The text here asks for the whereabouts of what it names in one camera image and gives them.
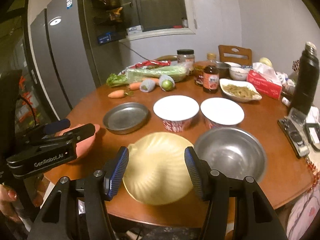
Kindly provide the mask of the left hand red nails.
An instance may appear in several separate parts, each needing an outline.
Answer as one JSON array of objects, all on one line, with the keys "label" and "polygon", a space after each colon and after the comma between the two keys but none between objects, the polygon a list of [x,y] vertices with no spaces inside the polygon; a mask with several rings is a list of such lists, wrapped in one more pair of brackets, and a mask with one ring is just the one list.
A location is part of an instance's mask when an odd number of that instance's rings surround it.
[{"label": "left hand red nails", "polygon": [[[36,181],[37,194],[32,203],[35,207],[40,207],[43,203],[43,194],[46,192],[46,186],[43,181]],[[14,189],[1,184],[1,213],[17,224],[22,224],[22,220],[14,210],[12,203],[16,202],[17,193]]]}]

